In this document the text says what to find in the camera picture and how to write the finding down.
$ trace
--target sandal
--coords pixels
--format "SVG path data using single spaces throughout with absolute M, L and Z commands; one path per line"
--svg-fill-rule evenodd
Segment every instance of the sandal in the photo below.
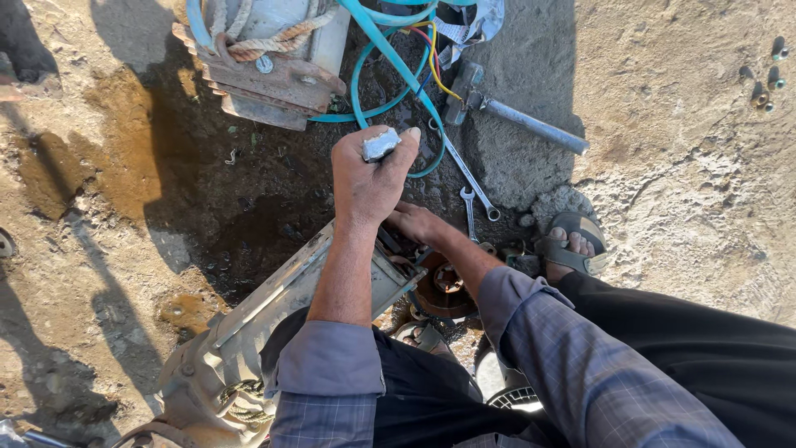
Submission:
M 567 235 L 572 232 L 578 232 L 595 247 L 595 256 L 588 257 L 587 255 L 567 250 L 568 239 L 557 240 L 547 236 L 553 227 L 561 227 Z M 567 266 L 591 276 L 602 273 L 608 266 L 605 236 L 603 236 L 603 232 L 599 229 L 597 223 L 585 214 L 574 211 L 565 211 L 557 214 L 550 221 L 540 243 L 544 259 L 557 265 Z
M 420 336 L 417 337 L 414 336 L 416 328 L 423 328 Z M 393 339 L 399 340 L 401 342 L 404 341 L 405 337 L 411 337 L 414 339 L 415 342 L 417 342 L 417 348 L 426 353 L 431 352 L 431 350 L 436 347 L 440 341 L 442 341 L 445 346 L 448 347 L 449 352 L 451 351 L 451 347 L 449 347 L 447 342 L 445 342 L 443 335 L 439 334 L 436 328 L 430 326 L 428 324 L 428 320 L 414 320 L 408 324 L 404 324 L 401 326 L 401 328 L 398 328 L 398 331 L 394 335 L 392 335 Z

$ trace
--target sandy ground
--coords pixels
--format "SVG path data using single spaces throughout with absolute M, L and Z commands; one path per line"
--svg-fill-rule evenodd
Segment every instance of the sandy ground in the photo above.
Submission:
M 490 223 L 478 208 L 481 239 L 532 242 L 540 229 L 518 215 L 579 204 L 608 237 L 603 280 L 796 327 L 794 94 L 775 92 L 771 114 L 749 106 L 775 66 L 773 40 L 796 38 L 790 6 L 507 0 L 501 33 L 468 50 L 487 67 L 484 91 L 591 150 L 578 158 L 474 112 L 451 138 L 505 216 Z M 2 8 L 19 29 L 0 34 L 0 50 L 57 71 L 64 90 L 0 104 L 0 226 L 18 244 L 0 259 L 2 408 L 22 429 L 108 444 L 157 412 L 151 394 L 176 345 L 333 217 L 330 144 L 355 127 L 288 132 L 222 113 L 170 36 L 180 2 Z M 352 32 L 345 81 L 364 43 Z M 794 64 L 778 65 L 783 77 Z M 365 106 L 400 87 L 375 63 Z M 410 100 L 382 118 L 426 119 Z M 423 132 L 430 157 L 437 143 Z M 463 184 L 446 157 L 404 197 L 464 228 Z M 478 323 L 446 334 L 471 367 Z

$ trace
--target hammer handle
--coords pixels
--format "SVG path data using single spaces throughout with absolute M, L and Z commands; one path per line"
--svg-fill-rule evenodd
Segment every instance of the hammer handle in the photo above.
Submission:
M 572 151 L 577 155 L 585 154 L 586 150 L 589 148 L 589 142 L 586 140 L 556 128 L 551 124 L 547 124 L 544 121 L 539 121 L 528 114 L 510 108 L 500 101 L 485 98 L 481 105 L 481 110 L 491 116 L 496 116 L 497 118 L 518 124 L 534 134 L 542 136 L 553 143 L 558 143 L 568 151 Z

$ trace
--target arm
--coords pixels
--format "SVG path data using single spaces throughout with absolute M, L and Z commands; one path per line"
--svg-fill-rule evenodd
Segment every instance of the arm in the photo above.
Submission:
M 544 278 L 487 259 L 424 208 L 401 203 L 390 221 L 453 262 L 498 358 L 525 374 L 573 447 L 741 447 L 704 404 L 573 311 Z
M 371 446 L 376 397 L 384 393 L 371 327 L 370 260 L 378 226 L 404 189 L 417 156 L 419 129 L 395 151 L 365 163 L 362 142 L 374 126 L 332 149 L 335 226 L 306 323 L 279 354 L 270 392 L 280 391 L 271 443 L 280 446 Z

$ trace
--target combination wrench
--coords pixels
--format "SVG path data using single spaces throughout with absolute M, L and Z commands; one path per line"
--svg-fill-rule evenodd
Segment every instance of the combination wrench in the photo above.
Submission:
M 475 236 L 475 220 L 473 218 L 473 198 L 475 193 L 472 191 L 467 193 L 467 187 L 462 187 L 458 195 L 464 199 L 464 205 L 467 207 L 467 233 L 470 234 L 470 241 L 479 244 L 478 238 Z
M 447 138 L 447 136 L 439 131 L 439 128 L 437 127 L 436 123 L 434 123 L 433 118 L 428 121 L 428 128 L 436 132 L 440 139 L 445 139 L 445 147 L 447 147 L 448 151 L 451 153 L 451 157 L 453 157 L 453 160 L 458 165 L 458 169 L 462 170 L 465 179 L 467 179 L 467 182 L 470 183 L 471 187 L 473 187 L 473 192 L 478 196 L 478 199 L 481 200 L 481 203 L 484 204 L 484 207 L 486 208 L 486 217 L 492 222 L 500 219 L 500 210 L 496 209 L 489 199 L 486 198 L 486 195 L 484 195 L 484 190 L 481 189 L 481 186 L 478 185 L 478 181 L 476 181 L 475 177 L 473 177 L 473 174 L 470 173 L 470 169 L 464 164 L 462 156 L 459 155 L 458 151 L 456 151 L 456 148 L 453 146 L 453 144 L 451 144 L 451 141 Z

